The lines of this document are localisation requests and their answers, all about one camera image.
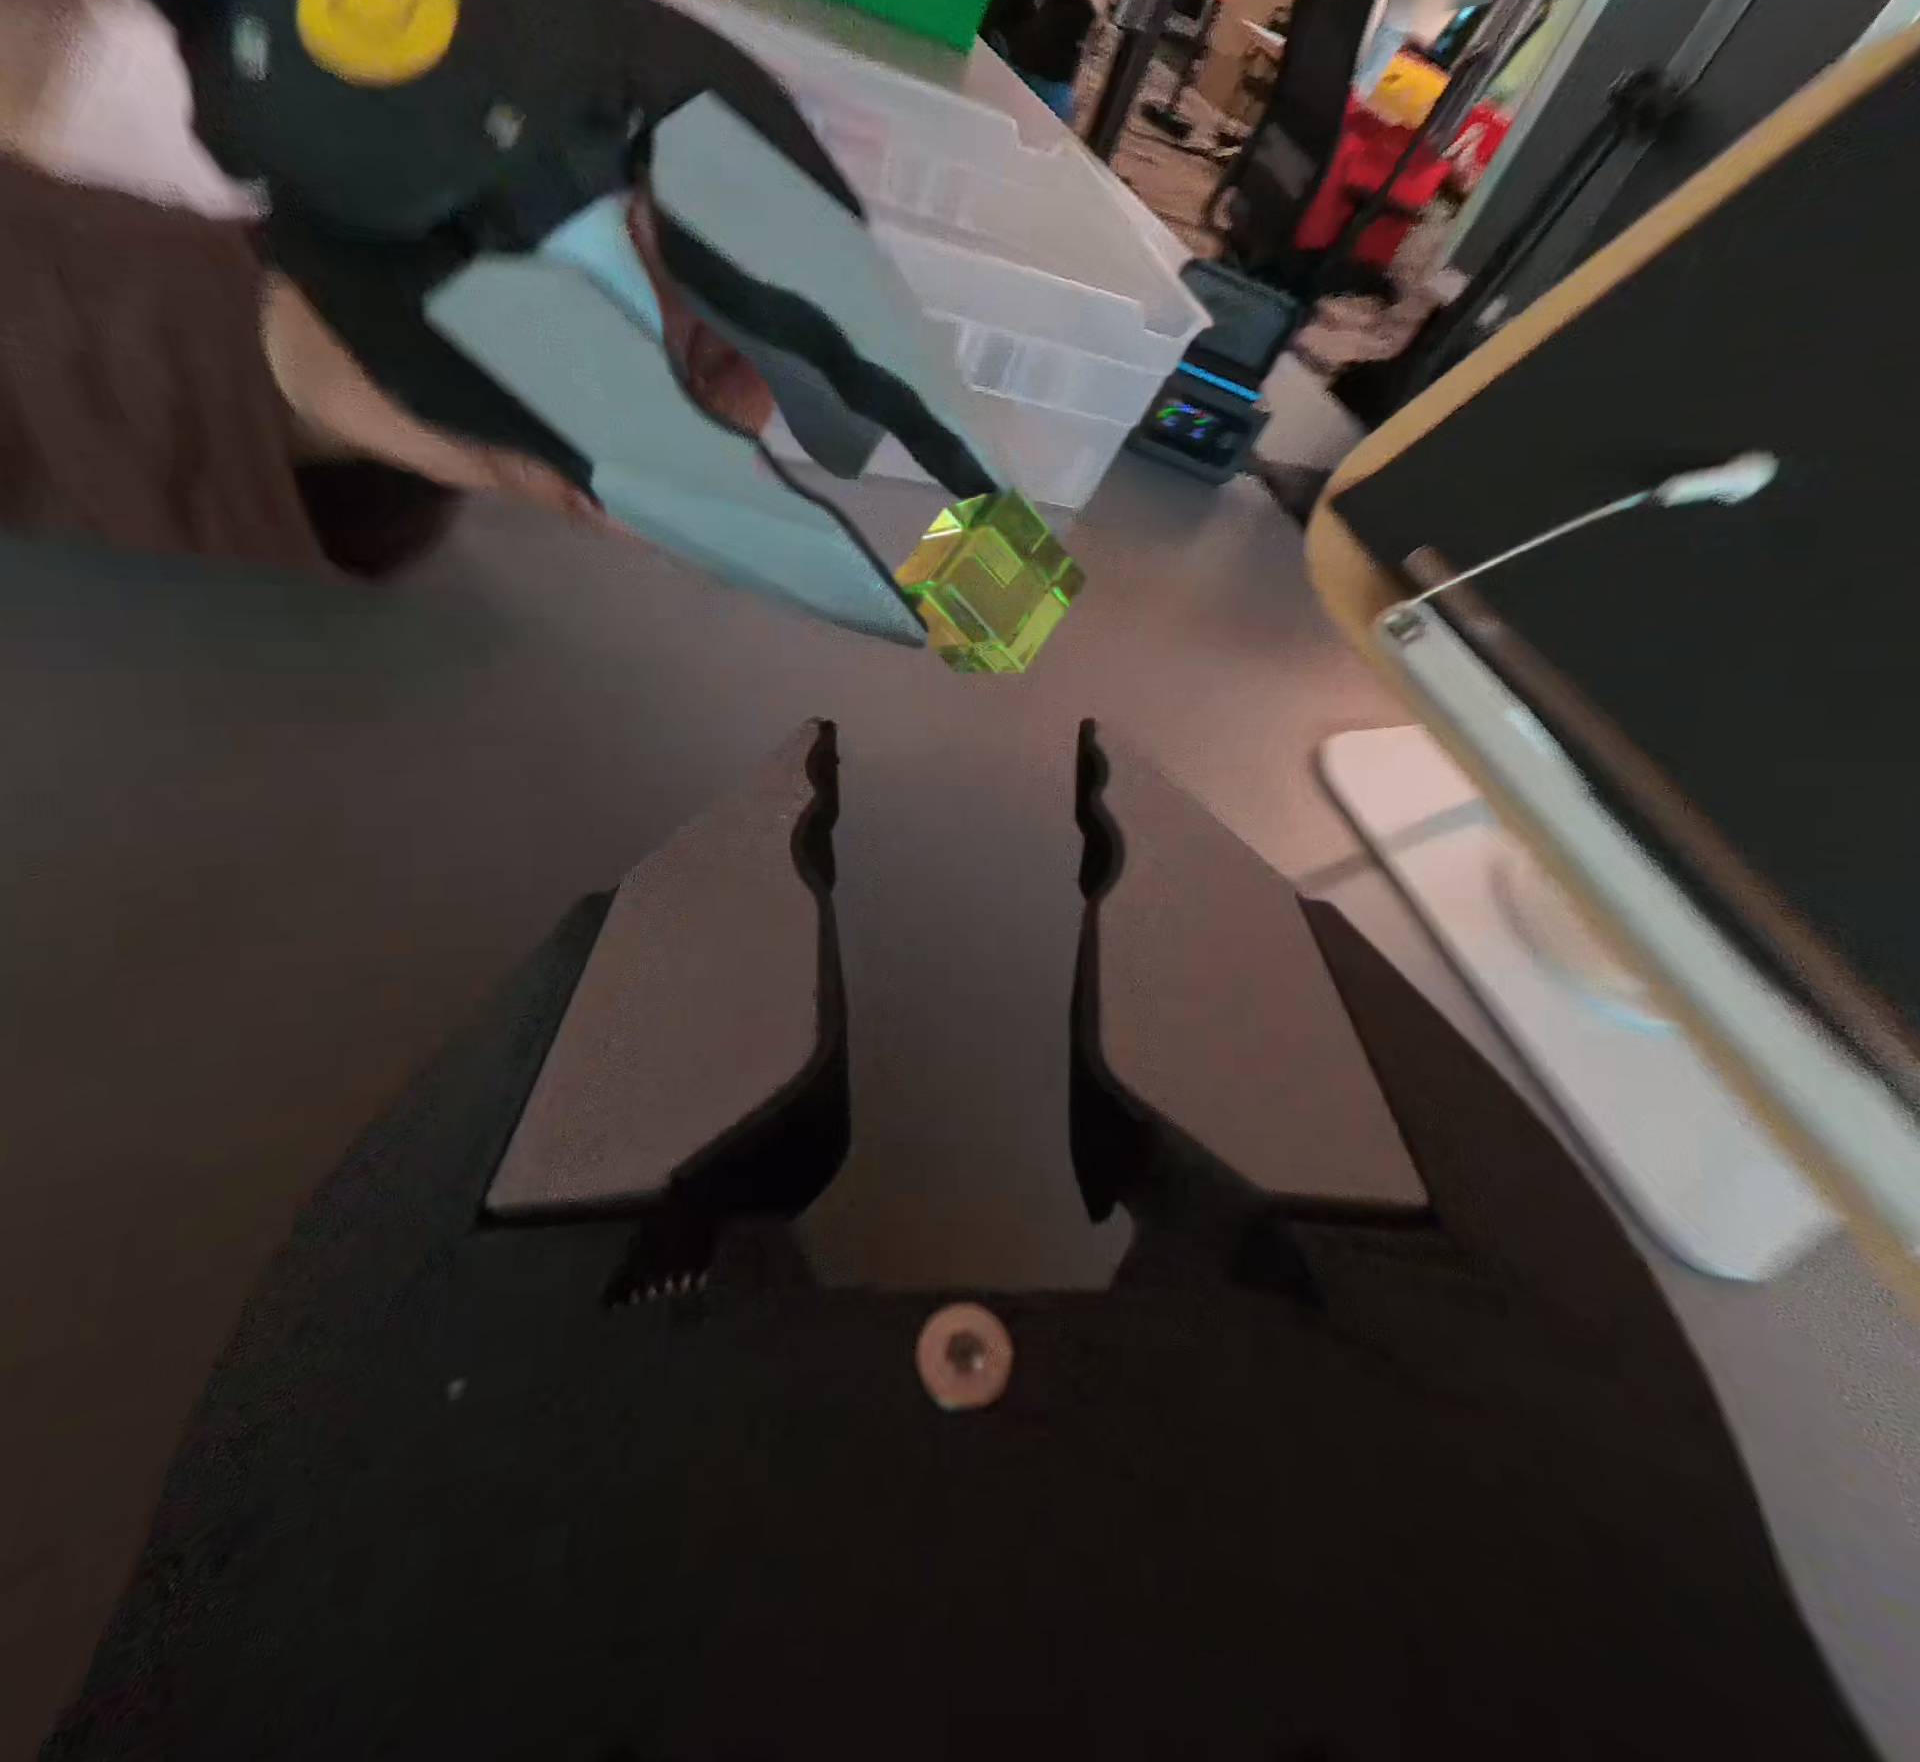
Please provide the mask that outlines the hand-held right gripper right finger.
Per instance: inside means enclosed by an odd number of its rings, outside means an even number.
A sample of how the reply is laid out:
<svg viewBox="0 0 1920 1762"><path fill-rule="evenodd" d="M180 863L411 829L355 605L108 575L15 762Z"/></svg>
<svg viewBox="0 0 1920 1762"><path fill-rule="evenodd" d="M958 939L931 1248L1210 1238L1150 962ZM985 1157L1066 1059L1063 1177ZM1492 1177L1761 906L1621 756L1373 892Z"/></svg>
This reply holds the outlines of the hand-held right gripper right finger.
<svg viewBox="0 0 1920 1762"><path fill-rule="evenodd" d="M1163 767L1076 728L1068 1159L1093 1223L1425 1223L1296 888Z"/></svg>

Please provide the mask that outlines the black office chair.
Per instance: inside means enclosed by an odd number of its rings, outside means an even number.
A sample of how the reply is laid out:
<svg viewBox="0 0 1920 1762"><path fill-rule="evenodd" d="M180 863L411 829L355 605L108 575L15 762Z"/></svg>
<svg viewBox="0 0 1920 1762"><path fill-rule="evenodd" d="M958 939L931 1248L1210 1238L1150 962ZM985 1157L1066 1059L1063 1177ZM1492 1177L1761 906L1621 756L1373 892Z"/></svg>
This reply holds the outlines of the black office chair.
<svg viewBox="0 0 1920 1762"><path fill-rule="evenodd" d="M1295 256L1295 235L1333 165L1382 5L1292 0L1265 104L1210 203L1222 220L1224 266L1276 280Z"/></svg>

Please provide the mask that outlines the black board with wooden edge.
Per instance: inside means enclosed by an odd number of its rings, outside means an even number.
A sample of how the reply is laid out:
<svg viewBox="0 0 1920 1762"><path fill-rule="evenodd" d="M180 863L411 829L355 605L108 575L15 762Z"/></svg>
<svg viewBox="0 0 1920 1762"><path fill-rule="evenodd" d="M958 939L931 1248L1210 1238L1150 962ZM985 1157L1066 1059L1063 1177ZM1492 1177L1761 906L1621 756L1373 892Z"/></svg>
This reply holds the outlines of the black board with wooden edge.
<svg viewBox="0 0 1920 1762"><path fill-rule="evenodd" d="M1740 514L1629 516L1480 588L1522 696L1632 831L1678 829L1685 905L1762 962L1754 902L1919 1047L1916 28L1861 47L1432 382L1309 519L1313 588L1382 605L1661 478L1787 450ZM1503 805L1497 816L1573 896ZM1792 1163L1816 1186L1822 1163ZM1839 1211L1916 1306L1916 1230Z"/></svg>

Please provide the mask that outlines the person's left hand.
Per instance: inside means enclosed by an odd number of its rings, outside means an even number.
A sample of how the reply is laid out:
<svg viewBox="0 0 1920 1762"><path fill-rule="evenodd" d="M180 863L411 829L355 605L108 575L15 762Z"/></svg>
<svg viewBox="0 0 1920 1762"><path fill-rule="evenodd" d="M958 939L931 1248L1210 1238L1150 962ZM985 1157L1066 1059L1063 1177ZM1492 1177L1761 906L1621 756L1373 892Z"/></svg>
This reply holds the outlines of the person's left hand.
<svg viewBox="0 0 1920 1762"><path fill-rule="evenodd" d="M282 404L315 454L377 461L458 495L606 526L600 502L545 461L445 430L403 406L276 270L263 280L258 335Z"/></svg>

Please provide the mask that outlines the small black display device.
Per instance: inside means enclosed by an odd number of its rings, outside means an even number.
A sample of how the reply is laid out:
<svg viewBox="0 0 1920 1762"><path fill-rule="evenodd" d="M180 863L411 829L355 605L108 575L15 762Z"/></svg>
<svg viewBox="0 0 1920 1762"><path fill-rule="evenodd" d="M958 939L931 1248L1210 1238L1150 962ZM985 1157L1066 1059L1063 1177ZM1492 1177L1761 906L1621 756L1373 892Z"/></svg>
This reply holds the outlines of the small black display device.
<svg viewBox="0 0 1920 1762"><path fill-rule="evenodd" d="M1193 258L1180 285L1206 313L1124 441L1130 454L1208 484L1236 478L1270 423L1265 388L1296 335L1305 303L1291 289Z"/></svg>

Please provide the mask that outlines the white flat stand base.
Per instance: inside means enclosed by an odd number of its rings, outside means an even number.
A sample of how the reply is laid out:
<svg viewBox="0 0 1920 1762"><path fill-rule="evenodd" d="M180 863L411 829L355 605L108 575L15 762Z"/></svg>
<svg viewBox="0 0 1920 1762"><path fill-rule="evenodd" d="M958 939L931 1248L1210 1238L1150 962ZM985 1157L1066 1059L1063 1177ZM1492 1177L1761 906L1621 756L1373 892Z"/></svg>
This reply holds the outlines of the white flat stand base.
<svg viewBox="0 0 1920 1762"><path fill-rule="evenodd" d="M1769 1285L1839 1235L1834 1208L1425 728L1337 733L1317 772L1654 1247Z"/></svg>

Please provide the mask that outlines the clear plastic storage bin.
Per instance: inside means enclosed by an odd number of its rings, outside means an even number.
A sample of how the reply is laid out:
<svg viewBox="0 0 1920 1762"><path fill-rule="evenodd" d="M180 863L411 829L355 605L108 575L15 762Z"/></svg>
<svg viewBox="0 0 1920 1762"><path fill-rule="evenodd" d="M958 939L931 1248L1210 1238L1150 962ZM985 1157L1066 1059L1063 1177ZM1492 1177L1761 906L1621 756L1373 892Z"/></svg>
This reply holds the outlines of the clear plastic storage bin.
<svg viewBox="0 0 1920 1762"><path fill-rule="evenodd" d="M1013 481L1083 510L1210 324L1191 251L986 45L833 0L662 0L770 71L947 331Z"/></svg>

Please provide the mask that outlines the person's left forearm brown sleeve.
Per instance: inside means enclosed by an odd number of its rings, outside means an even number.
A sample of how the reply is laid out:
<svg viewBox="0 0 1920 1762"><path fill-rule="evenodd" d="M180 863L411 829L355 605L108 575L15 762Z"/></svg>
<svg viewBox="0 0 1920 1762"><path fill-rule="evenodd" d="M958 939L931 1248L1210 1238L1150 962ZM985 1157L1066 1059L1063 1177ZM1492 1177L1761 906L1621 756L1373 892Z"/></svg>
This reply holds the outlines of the person's left forearm brown sleeve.
<svg viewBox="0 0 1920 1762"><path fill-rule="evenodd" d="M36 544L386 581L454 492L301 454L248 230L2 163L2 530Z"/></svg>

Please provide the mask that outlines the translucent green cube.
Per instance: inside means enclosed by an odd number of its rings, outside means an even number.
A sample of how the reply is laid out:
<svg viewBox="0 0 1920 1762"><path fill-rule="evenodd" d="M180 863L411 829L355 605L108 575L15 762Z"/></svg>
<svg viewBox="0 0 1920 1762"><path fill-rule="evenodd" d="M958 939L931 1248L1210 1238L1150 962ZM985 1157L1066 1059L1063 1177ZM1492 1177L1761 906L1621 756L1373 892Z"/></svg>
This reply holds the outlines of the translucent green cube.
<svg viewBox="0 0 1920 1762"><path fill-rule="evenodd" d="M895 570L926 644L956 674L1022 674L1086 575L1038 507L1007 488L951 502Z"/></svg>

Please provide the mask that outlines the red bag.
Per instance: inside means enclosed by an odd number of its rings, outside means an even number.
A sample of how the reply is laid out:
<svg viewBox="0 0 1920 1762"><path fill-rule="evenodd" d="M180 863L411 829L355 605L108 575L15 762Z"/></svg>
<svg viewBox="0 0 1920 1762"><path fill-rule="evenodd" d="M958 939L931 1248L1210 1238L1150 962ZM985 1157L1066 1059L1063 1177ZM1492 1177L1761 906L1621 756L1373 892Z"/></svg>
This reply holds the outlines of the red bag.
<svg viewBox="0 0 1920 1762"><path fill-rule="evenodd" d="M1515 126L1498 102L1483 101L1446 149L1426 135L1376 114L1348 95L1333 159L1292 232L1302 256L1333 251L1354 217L1382 188L1380 212L1356 237L1350 263L1387 270L1419 219L1446 188L1473 191Z"/></svg>

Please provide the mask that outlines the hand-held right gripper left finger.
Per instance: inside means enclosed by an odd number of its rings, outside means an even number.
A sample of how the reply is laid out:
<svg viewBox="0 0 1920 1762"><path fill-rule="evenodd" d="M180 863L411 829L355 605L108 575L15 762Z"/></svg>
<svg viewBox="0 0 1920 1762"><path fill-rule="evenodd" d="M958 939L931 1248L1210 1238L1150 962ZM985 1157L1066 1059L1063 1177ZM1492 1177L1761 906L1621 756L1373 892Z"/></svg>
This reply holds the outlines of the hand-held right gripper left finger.
<svg viewBox="0 0 1920 1762"><path fill-rule="evenodd" d="M486 1211L796 1216L852 1135L839 730L808 718L619 882Z"/></svg>

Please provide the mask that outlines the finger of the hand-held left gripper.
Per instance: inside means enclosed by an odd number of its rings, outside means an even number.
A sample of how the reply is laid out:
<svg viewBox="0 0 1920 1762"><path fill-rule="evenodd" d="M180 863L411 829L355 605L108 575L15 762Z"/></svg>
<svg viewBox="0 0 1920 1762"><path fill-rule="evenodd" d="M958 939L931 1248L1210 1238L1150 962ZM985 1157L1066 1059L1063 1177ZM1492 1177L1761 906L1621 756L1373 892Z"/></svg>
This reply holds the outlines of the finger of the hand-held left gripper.
<svg viewBox="0 0 1920 1762"><path fill-rule="evenodd" d="M479 256L426 297L425 317L587 461L600 508L628 534L839 630L928 647L850 519L699 409L662 344L578 268Z"/></svg>
<svg viewBox="0 0 1920 1762"><path fill-rule="evenodd" d="M866 220L716 95L649 135L661 260L759 370L782 430L854 481L890 441L956 501L1001 492L1001 459L948 332Z"/></svg>

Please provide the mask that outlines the black tripod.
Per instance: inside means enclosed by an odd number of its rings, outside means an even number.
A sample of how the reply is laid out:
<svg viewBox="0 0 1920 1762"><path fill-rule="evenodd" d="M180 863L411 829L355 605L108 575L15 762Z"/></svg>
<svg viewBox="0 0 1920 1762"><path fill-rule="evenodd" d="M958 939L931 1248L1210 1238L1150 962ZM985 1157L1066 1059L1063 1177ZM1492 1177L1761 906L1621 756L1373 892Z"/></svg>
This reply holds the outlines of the black tripod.
<svg viewBox="0 0 1920 1762"><path fill-rule="evenodd" d="M1584 201L1596 199L1605 207L1621 191L1645 153L1663 141L1669 122L1685 112L1698 79L1701 71L1642 66L1610 87L1594 126L1573 146L1549 184L1537 193L1451 305L1446 323L1429 342L1415 373L1419 386L1434 381L1467 352L1469 341L1492 319L1515 278L1573 222Z"/></svg>

